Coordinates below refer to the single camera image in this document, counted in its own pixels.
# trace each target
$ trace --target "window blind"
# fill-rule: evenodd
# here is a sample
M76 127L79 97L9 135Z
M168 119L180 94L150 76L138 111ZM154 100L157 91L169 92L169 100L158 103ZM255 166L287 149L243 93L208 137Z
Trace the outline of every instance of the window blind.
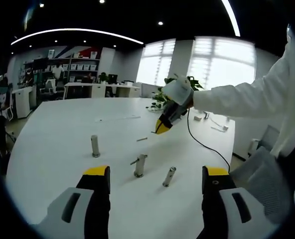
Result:
M140 60L137 82L164 86L174 47L175 39L147 44Z
M197 37L187 72L205 89L252 83L255 48L252 43L223 37Z

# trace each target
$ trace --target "green plant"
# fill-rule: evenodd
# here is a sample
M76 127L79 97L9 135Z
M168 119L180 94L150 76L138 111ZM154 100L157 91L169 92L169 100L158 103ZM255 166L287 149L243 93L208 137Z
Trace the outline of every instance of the green plant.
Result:
M164 79L165 84L167 85L168 83L172 81L176 81L178 76L176 74L175 76L176 78L165 78ZM200 88L203 89L203 87L199 84L198 80L194 79L193 76L187 76L187 78L190 81L191 88L194 91L199 91ZM169 98L162 92L162 87L158 88L158 93L153 97L153 99L156 100L156 102L152 103L151 108L157 108L157 109L161 109L169 101Z

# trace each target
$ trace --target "white glove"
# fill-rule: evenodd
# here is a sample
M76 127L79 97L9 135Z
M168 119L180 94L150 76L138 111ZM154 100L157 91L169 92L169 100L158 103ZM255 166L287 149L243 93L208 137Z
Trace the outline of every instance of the white glove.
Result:
M192 88L187 77L179 77L162 88L163 93L180 106L191 94Z

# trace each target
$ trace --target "metal rod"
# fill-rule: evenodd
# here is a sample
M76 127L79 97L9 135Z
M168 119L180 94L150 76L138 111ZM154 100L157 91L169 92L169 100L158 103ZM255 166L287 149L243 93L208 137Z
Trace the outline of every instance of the metal rod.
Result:
M138 159L135 161L136 163L136 169L134 171L134 176L137 178L143 177L143 171L144 171L144 164L146 162L146 154L140 154Z
M146 137L146 138L141 138L141 139L138 139L138 140L137 140L137 142L139 142L139 141L142 141L142 140L146 140L146 139L148 139L148 137Z
M176 167L170 167L170 169L169 169L169 171L167 173L167 176L166 176L164 182L162 183L163 186L165 186L165 187L169 186L169 183L172 180L175 171L176 171Z
M97 158L100 156L99 145L98 145L98 136L91 136L91 145L92 145L92 156Z

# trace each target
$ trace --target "white storage box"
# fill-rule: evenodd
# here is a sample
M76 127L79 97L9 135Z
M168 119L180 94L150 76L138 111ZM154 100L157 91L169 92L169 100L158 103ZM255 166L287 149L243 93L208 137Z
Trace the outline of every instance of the white storage box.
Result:
M82 71L83 70L83 64L77 64L77 70Z
M71 64L71 69L70 70L76 70L77 69L77 64Z
M50 71L50 66L47 66L46 69L44 69L45 72Z
M67 71L67 70L68 70L68 66L69 66L69 64L63 64L63 65L62 65L63 70Z
M96 59L97 58L97 54L98 54L97 51L91 51L90 59Z
M91 65L90 66L90 71L95 71L97 69L97 65Z
M90 65L83 65L83 70L88 71L90 69Z
M52 59L53 57L54 57L54 50L52 49L48 51L48 58Z

